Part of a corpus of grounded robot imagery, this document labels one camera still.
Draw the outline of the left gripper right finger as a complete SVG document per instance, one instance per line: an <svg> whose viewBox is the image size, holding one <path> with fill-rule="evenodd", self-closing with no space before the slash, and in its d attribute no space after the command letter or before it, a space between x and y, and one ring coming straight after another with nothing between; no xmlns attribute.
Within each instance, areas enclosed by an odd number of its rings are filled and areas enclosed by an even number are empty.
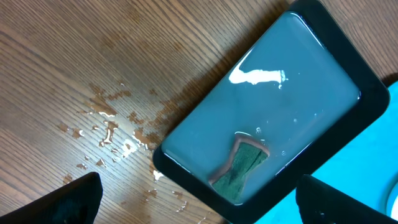
<svg viewBox="0 0 398 224"><path fill-rule="evenodd" d="M297 182L295 199L303 224L397 224L397 220L307 174Z"/></svg>

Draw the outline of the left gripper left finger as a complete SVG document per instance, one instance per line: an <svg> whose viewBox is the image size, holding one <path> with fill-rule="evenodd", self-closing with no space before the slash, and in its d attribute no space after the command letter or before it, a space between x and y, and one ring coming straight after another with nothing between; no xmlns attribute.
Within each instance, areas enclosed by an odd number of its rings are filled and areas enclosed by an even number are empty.
<svg viewBox="0 0 398 224"><path fill-rule="evenodd" d="M103 187L100 175L90 172L63 187L1 217L1 223L93 224Z"/></svg>

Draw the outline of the light blue plate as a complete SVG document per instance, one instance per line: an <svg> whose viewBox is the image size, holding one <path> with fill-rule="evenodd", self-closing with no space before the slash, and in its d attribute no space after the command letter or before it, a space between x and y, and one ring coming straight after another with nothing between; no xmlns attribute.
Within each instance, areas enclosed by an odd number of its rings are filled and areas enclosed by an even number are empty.
<svg viewBox="0 0 398 224"><path fill-rule="evenodd" d="M386 202L386 215L398 221L398 184L390 191Z"/></svg>

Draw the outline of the green dish sponge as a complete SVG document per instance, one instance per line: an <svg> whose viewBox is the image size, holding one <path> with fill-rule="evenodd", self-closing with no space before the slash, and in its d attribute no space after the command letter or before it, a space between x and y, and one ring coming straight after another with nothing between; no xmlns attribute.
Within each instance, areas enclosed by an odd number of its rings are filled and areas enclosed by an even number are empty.
<svg viewBox="0 0 398 224"><path fill-rule="evenodd" d="M213 190L237 205L247 176L269 156L268 147L249 134L236 132L226 162L209 178Z"/></svg>

